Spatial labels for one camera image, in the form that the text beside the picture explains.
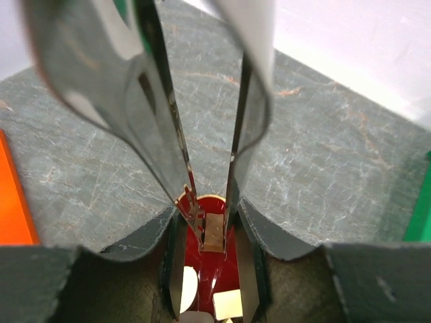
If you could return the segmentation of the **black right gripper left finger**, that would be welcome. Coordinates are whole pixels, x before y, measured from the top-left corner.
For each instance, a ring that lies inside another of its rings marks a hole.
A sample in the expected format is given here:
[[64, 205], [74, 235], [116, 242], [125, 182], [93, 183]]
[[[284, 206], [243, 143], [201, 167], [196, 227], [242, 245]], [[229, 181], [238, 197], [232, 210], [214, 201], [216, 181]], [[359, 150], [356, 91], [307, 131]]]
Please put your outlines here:
[[1, 248], [2, 322], [173, 322], [167, 207], [125, 238], [93, 252], [83, 246]]

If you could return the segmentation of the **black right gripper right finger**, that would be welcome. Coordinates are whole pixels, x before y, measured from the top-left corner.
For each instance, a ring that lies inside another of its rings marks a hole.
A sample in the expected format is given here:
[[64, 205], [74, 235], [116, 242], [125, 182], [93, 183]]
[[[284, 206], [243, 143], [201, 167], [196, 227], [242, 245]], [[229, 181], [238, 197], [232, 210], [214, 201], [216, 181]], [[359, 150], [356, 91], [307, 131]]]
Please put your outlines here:
[[242, 200], [235, 219], [245, 322], [429, 322], [430, 245], [310, 245]]

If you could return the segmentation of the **dark red lacquer tray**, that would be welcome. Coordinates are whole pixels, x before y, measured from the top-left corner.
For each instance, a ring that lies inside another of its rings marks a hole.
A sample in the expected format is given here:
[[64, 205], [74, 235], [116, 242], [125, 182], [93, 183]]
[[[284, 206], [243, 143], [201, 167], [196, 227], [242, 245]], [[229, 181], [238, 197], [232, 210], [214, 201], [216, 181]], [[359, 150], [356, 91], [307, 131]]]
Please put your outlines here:
[[[191, 266], [198, 275], [198, 290], [193, 305], [179, 314], [178, 322], [242, 322], [241, 318], [216, 320], [213, 294], [240, 290], [236, 243], [233, 229], [226, 229], [225, 199], [207, 194], [197, 196], [190, 188], [176, 201], [188, 224], [185, 266]], [[204, 252], [203, 239], [207, 213], [224, 215], [224, 251]]]

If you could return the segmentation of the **brown square chocolate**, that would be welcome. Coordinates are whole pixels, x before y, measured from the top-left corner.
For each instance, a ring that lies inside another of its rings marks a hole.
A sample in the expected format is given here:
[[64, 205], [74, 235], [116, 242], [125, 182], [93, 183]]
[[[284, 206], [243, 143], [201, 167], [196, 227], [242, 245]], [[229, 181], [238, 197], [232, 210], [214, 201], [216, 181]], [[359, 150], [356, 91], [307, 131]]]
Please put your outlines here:
[[204, 252], [224, 251], [224, 215], [207, 213], [205, 216]]

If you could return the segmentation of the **metal serving tongs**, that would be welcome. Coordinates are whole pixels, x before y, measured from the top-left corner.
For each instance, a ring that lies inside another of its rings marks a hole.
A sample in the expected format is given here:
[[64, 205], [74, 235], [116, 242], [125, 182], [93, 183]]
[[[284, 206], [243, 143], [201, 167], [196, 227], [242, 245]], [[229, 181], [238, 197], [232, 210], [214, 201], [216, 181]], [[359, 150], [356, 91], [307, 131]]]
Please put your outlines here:
[[[271, 120], [275, 3], [211, 6], [243, 51], [226, 184], [230, 229]], [[197, 195], [155, 2], [22, 1], [21, 8], [36, 66], [54, 95], [128, 144], [175, 206], [186, 186]]]

